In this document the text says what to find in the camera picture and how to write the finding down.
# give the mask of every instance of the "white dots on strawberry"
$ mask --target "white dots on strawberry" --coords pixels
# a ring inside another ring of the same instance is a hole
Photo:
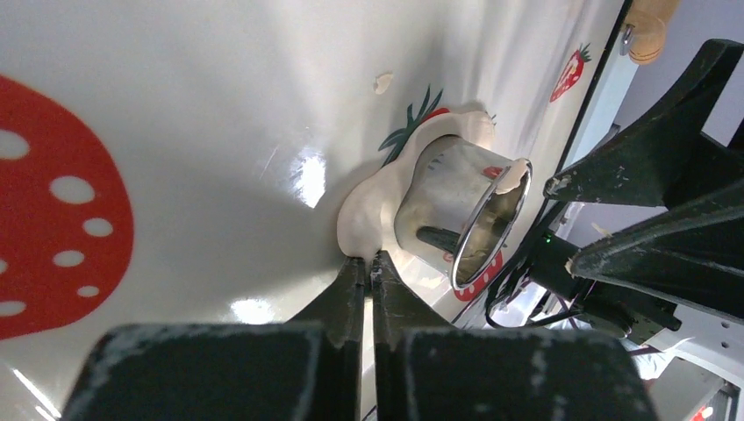
[[[98,137],[0,76],[0,339],[69,325],[118,286],[132,209]]]
[[[466,303],[472,301],[474,298],[478,296],[478,294],[483,291],[484,288],[489,284],[489,282],[498,275],[498,272],[501,270],[501,267],[504,266],[504,258],[501,255],[501,252],[496,253],[496,257],[493,258],[493,260],[490,261],[489,265],[485,268],[484,271],[480,275],[478,275],[478,278],[475,282],[473,282],[472,285],[470,285],[467,289],[463,289],[462,291],[455,291],[454,296],[457,297],[458,300],[464,301]]]
[[[560,98],[564,92],[574,86],[583,73],[583,65],[591,61],[589,56],[589,45],[579,46],[579,48],[571,54],[569,62],[566,63],[566,67],[563,68],[561,78],[558,79],[558,83],[555,84],[553,94],[550,96],[550,102],[552,103],[556,99]]]

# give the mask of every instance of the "black cable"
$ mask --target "black cable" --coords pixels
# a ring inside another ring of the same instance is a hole
[[[555,205],[553,205],[553,207],[550,208],[548,212],[546,212],[545,216],[540,220],[540,222],[530,228],[530,230],[527,232],[524,239],[522,240],[522,243],[519,244],[517,251],[514,253],[511,259],[509,259],[506,264],[504,264],[504,267],[501,268],[501,271],[498,273],[496,278],[494,278],[493,281],[491,281],[491,283],[489,284],[488,295],[486,296],[484,307],[486,313],[486,323],[488,323],[491,327],[495,329],[503,327],[496,323],[490,317],[490,313],[491,310],[493,310],[494,305],[499,304],[505,299],[509,298],[509,296],[513,292],[506,290],[507,285],[505,285],[503,289],[501,288],[501,285],[506,279],[506,276],[511,275],[512,272],[514,272],[517,268],[520,269],[520,272],[522,270],[526,272],[526,270],[532,266],[531,262],[527,262],[527,258],[530,252],[533,250],[534,245],[539,239],[542,238],[542,235],[545,233],[545,231],[547,231],[547,228],[550,226],[550,224],[552,224],[553,221],[558,218],[558,216],[561,215],[561,213],[566,209],[567,205],[568,204],[566,202],[556,202]]]
[[[524,325],[524,327],[542,327],[542,326],[552,325],[553,323],[562,322],[563,320],[567,318],[575,318],[576,316],[581,316],[582,314],[583,314],[582,310],[571,309],[568,311],[564,311],[563,313],[558,313],[556,315],[550,316],[549,318],[542,318],[532,323],[528,323]]]

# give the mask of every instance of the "white paste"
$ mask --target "white paste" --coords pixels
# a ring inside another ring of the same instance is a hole
[[[594,228],[595,231],[602,234],[603,237],[611,237],[612,233],[607,231],[605,228],[602,228],[601,226],[597,225],[597,223],[592,222],[591,227]]]
[[[390,87],[390,83],[393,82],[393,73],[383,73],[375,79],[375,93],[382,95]]]
[[[550,182],[547,186],[547,193],[549,195],[554,195],[558,192],[560,189],[564,189],[568,187],[568,185],[571,184],[571,176],[566,175],[561,180],[558,180],[557,178],[551,178]]]
[[[336,232],[345,255],[362,257],[369,264],[384,243],[395,241],[394,218],[411,186],[416,161],[430,143],[447,135],[486,147],[496,138],[490,116],[482,111],[448,113],[426,120],[413,132],[397,159],[356,186],[341,206]],[[518,187],[527,170],[525,160],[514,161],[511,166],[499,182],[498,194]]]

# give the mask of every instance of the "green strawberry leaf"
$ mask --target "green strawberry leaf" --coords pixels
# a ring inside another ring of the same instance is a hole
[[[582,60],[584,62],[591,61],[591,57],[589,56],[589,46],[590,45],[591,45],[591,43],[587,44],[583,48],[581,48],[581,46],[579,46],[579,55],[581,55],[581,58],[582,58]]]
[[[440,93],[437,94],[437,96],[434,98],[434,101],[432,102],[432,105],[429,106],[429,109],[428,110],[426,110],[426,114],[424,115],[424,117],[425,116],[428,116],[431,113],[433,113],[434,110],[437,109],[437,105],[440,104],[441,95],[442,95],[443,92],[444,92],[444,89],[440,89]]]
[[[424,117],[424,112],[426,111],[426,105],[429,104],[429,96],[432,94],[432,85],[429,85],[426,87],[426,95],[424,96],[424,102],[421,103],[421,108],[418,109],[418,115],[416,116],[417,120],[420,120]]]
[[[408,106],[408,111],[406,112],[406,115],[408,116],[408,123],[406,125],[410,126],[413,123],[415,123],[415,120],[413,119],[413,104]]]
[[[406,138],[409,133],[407,133],[407,128],[403,129],[397,129],[393,133],[388,136],[385,141],[380,145],[380,147],[377,149],[378,151],[382,151],[383,149],[386,149],[390,146],[395,145],[397,142],[400,141],[400,138]]]
[[[400,155],[400,153],[403,151],[403,146],[405,146],[405,142],[395,145],[393,150],[390,151],[390,153],[388,154],[388,157],[385,158],[385,162],[383,162],[383,167],[397,159],[398,155]]]

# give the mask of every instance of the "white curved surface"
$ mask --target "white curved surface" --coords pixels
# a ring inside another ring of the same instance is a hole
[[[0,341],[0,418],[57,417],[88,351],[115,325],[293,316],[343,260],[341,202],[381,166],[381,142],[430,85],[444,89],[440,106],[496,114],[496,140],[482,146],[533,163],[508,259],[542,204],[621,4],[6,2],[0,74],[59,102],[102,140],[135,237],[124,279],[93,313]],[[587,42],[584,76],[548,103]],[[395,81],[377,95],[371,84],[388,71]],[[389,251],[443,317],[467,303],[442,274]],[[368,334],[365,344],[369,361]],[[365,408],[372,381],[367,367]]]
[[[647,344],[696,364],[724,380],[744,386],[744,325],[712,314],[678,305],[675,317],[682,321],[679,331],[664,329]]]

